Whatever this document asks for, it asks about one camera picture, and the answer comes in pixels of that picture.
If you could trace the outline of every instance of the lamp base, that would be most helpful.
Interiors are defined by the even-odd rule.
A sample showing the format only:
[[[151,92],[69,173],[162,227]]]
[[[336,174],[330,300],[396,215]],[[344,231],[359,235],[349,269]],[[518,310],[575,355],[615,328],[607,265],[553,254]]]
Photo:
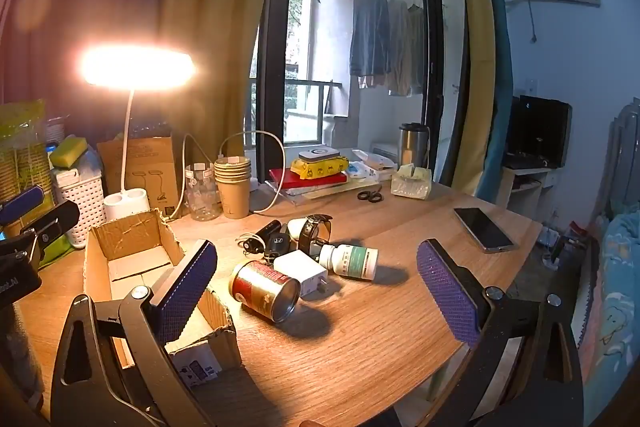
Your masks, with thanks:
[[[149,210],[149,198],[144,188],[130,188],[104,198],[104,211],[107,221],[120,219]]]

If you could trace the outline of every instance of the table surface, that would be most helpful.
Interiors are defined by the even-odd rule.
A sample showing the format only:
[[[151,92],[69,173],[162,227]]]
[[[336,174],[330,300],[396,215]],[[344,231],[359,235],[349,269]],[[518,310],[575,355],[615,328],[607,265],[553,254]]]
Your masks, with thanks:
[[[427,201],[392,196],[382,203],[358,201],[354,192],[304,205],[275,205],[267,216],[239,221],[225,217],[172,223],[189,248],[210,239],[218,250],[213,284],[229,307],[244,366],[194,388],[217,425],[298,426],[314,420],[328,427],[354,426],[393,405],[432,375],[460,347],[418,275],[418,245],[435,237],[456,263],[484,286],[506,289],[527,258],[540,225],[503,208],[434,184]],[[479,206],[519,245],[509,253],[484,254],[453,213]],[[281,325],[241,307],[227,280],[244,259],[234,239],[272,219],[288,221],[310,213],[333,216],[332,243],[379,250],[373,282],[330,276],[324,295],[301,299]],[[20,301],[25,326],[42,365],[45,412],[56,350],[72,298],[82,292],[82,251],[40,272],[40,290]]]

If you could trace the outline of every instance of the black monitor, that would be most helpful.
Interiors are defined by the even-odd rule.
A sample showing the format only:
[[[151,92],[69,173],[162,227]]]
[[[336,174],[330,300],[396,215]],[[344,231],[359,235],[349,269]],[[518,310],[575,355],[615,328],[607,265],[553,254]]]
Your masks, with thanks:
[[[571,105],[559,100],[524,95],[514,97],[507,154],[540,158],[552,168],[564,166],[571,113]]]

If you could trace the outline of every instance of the tin can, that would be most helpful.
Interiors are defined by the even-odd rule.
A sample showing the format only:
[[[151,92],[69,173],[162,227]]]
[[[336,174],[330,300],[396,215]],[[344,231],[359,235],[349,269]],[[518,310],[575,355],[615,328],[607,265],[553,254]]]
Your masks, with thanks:
[[[229,293],[236,301],[279,323],[296,307],[300,282],[259,261],[245,261],[231,273]]]

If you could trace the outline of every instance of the screw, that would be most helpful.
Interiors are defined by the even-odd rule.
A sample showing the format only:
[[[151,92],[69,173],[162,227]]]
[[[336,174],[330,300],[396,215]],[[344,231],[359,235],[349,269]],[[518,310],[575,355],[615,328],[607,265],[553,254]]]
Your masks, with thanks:
[[[144,299],[147,295],[149,295],[149,288],[146,286],[136,286],[131,290],[131,296],[134,299]]]
[[[484,294],[492,301],[499,301],[504,297],[504,292],[498,286],[489,286],[484,289]]]
[[[549,294],[549,296],[546,298],[546,301],[556,308],[558,308],[558,306],[562,304],[562,300],[555,293]]]

